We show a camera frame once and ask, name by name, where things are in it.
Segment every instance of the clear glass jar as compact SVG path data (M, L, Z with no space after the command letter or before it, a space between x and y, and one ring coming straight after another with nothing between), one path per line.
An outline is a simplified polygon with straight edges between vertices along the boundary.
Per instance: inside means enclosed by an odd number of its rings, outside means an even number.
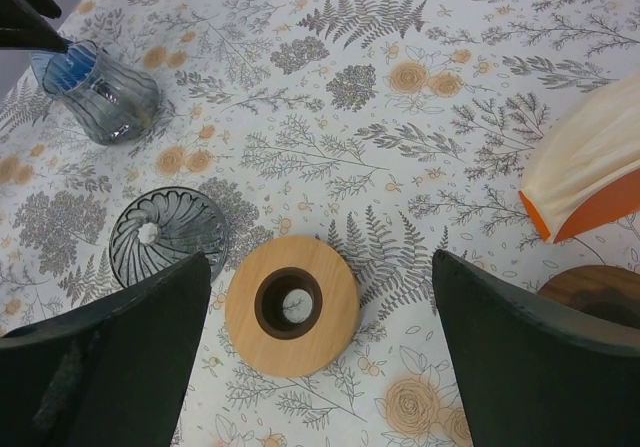
M34 53L31 63L45 93L73 112L94 142L119 144L151 127L160 102L156 82L94 42L72 43L65 53Z

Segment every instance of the dark inner rim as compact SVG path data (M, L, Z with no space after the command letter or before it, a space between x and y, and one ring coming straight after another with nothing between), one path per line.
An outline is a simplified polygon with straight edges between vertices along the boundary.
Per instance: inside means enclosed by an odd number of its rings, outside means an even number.
M294 290L303 290L311 297L309 316L302 322L291 322L284 315L284 299ZM255 313L258 324L276 339L296 339L306 334L318 321L322 310L322 291L311 274L295 267L285 267L269 275L258 288Z

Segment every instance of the tablecloth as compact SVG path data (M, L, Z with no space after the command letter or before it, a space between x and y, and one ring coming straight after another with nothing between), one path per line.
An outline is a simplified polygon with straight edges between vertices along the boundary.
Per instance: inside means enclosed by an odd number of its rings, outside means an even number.
M151 135L102 147L31 73L4 100L1 332L117 290L117 216L187 186L233 235L173 445L468 447L430 257L531 291L640 269L635 214L546 245L517 196L554 121L636 68L639 26L639 0L83 0L62 33L149 72L162 108ZM326 369L270 378L229 343L225 293L289 234L344 256L362 321Z

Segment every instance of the glass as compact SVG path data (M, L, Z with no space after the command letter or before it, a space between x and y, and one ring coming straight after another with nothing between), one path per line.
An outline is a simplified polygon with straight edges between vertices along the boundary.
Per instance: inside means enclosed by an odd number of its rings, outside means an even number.
M211 199L185 187L138 197L116 221L109 242L111 268L123 287L199 251L209 260L213 282L227 260L227 223Z
M61 100L94 142L119 144L151 127L160 102L156 82L94 42L72 43L66 53L34 53L31 64L45 93Z

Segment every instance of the round wooden holder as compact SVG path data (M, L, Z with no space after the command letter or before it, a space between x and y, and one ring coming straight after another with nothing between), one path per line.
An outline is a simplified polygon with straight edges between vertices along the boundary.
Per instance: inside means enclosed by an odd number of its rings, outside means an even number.
M304 290L311 314L289 321L282 303ZM267 242L240 265L225 303L229 339L247 364L276 377L301 377L331 363L349 344L358 321L358 291L347 263L313 237Z
M640 329L640 275L620 267L585 265L553 277L538 291L600 319Z

